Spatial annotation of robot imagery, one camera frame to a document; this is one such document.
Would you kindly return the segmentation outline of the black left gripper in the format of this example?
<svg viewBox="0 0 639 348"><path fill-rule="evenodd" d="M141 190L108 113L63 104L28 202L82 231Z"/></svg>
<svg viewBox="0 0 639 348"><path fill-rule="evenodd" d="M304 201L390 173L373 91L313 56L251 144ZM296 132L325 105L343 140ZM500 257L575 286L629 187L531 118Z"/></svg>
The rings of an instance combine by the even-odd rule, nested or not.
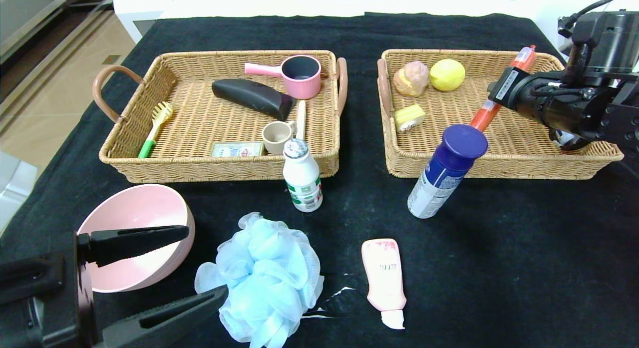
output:
<svg viewBox="0 0 639 348"><path fill-rule="evenodd" d="M228 297L221 285L117 321L97 343L87 264L107 266L187 238L184 225L73 234L71 246L1 265L3 348L166 348L212 318Z"/></svg>

